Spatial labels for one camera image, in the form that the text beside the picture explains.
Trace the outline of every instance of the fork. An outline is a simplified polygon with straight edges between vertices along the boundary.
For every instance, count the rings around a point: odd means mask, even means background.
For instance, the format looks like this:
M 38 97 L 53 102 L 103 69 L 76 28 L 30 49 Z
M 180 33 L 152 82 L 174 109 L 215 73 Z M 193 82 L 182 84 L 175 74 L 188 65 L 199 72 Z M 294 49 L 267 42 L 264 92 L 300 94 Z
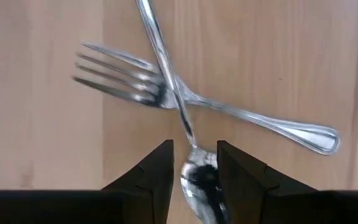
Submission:
M 133 80 L 125 80 L 122 78 L 114 77 L 106 72 L 100 72 L 99 70 L 95 70 L 93 68 L 76 63 L 78 68 L 108 80 L 134 88 L 139 93 L 123 91 L 111 86 L 74 77 L 76 81 L 103 91 L 112 96 L 123 98 L 125 100 L 135 101 L 143 105 L 152 106 L 155 108 L 177 109 L 177 105 L 173 99 L 172 94 L 166 89 L 163 76 L 160 74 L 160 69 L 158 66 L 155 66 L 146 60 L 135 57 L 121 50 L 108 49 L 101 45 L 90 43 L 82 43 L 82 45 L 99 53 L 122 60 L 123 62 L 141 68 L 144 70 L 144 72 L 128 70 L 111 63 L 103 62 L 94 57 L 78 54 L 79 58 L 93 62 L 104 68 L 128 75 L 132 77 Z M 232 106 L 225 105 L 224 103 L 209 100 L 197 95 L 185 85 L 184 81 L 179 78 L 178 75 L 175 76 L 175 79 L 183 95 L 183 99 L 188 104 L 204 106 L 235 116 L 239 119 L 258 124 L 259 126 L 275 131 L 276 133 L 281 134 L 318 154 L 329 156 L 337 152 L 339 149 L 341 140 L 338 132 L 334 128 L 317 124 L 299 123 L 295 121 L 269 118 L 268 116 L 234 108 Z

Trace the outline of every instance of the wooden surface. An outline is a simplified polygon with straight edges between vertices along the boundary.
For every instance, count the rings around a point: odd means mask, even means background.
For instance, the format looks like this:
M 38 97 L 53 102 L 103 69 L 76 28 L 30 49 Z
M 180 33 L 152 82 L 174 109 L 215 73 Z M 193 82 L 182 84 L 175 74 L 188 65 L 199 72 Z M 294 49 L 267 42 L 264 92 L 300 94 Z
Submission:
M 203 96 L 327 124 L 314 154 L 264 128 L 190 107 L 202 146 L 231 144 L 318 189 L 358 189 L 358 1 L 154 0 L 175 70 Z M 198 223 L 180 189 L 188 146 L 176 111 L 71 80 L 80 42 L 155 62 L 135 1 L 0 0 L 0 189 L 99 189 L 175 140 L 169 223 Z

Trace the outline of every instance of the spoon handle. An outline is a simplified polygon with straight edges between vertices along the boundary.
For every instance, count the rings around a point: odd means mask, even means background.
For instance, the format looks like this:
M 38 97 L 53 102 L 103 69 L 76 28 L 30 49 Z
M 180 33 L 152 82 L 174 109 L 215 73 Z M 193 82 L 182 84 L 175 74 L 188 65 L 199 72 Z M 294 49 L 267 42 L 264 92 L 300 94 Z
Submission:
M 185 101 L 180 93 L 178 84 L 175 80 L 175 74 L 173 72 L 172 64 L 168 56 L 167 49 L 162 38 L 160 27 L 155 18 L 152 6 L 149 0 L 137 0 L 137 7 L 139 8 L 140 14 L 144 26 L 146 28 L 149 39 L 152 43 L 155 56 L 158 60 L 161 72 L 164 76 L 165 83 L 167 84 L 168 90 L 173 93 L 173 97 L 178 105 L 180 111 L 180 118 L 186 131 L 187 138 L 193 149 L 197 149 L 197 142 L 193 132 L 193 127 L 190 122 L 190 118 L 187 114 Z
M 269 118 L 268 116 L 234 108 L 201 96 L 197 96 L 193 100 L 187 99 L 186 102 L 222 111 L 239 119 L 258 124 L 325 156 L 330 156 L 337 152 L 341 144 L 338 132 L 334 128 L 327 126 Z

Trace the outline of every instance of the wooden table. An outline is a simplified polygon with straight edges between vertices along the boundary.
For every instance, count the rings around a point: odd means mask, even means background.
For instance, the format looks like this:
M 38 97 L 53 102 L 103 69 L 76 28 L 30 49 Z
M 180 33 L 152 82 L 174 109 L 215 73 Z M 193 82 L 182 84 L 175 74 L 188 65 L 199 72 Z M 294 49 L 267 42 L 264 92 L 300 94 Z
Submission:
M 199 142 L 218 139 L 318 189 L 358 189 L 358 1 L 154 0 L 175 70 L 202 95 L 335 127 L 319 156 L 271 131 L 190 107 Z M 198 223 L 181 194 L 188 153 L 177 111 L 72 81 L 81 41 L 155 62 L 135 1 L 0 0 L 0 189 L 99 189 L 175 140 L 169 223 Z

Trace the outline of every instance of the black object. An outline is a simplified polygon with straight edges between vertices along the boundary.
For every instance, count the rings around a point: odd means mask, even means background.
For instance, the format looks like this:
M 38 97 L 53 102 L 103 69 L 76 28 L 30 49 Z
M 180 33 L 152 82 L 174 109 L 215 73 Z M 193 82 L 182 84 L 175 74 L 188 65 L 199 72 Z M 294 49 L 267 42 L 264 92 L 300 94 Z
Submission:
M 318 191 L 218 141 L 219 178 L 233 223 L 358 223 L 358 191 Z
M 173 141 L 102 190 L 0 190 L 0 223 L 167 222 Z
M 218 141 L 218 167 L 233 224 L 358 223 L 358 191 L 318 191 L 226 141 Z M 0 191 L 0 223 L 166 223 L 172 183 L 169 140 L 102 190 Z

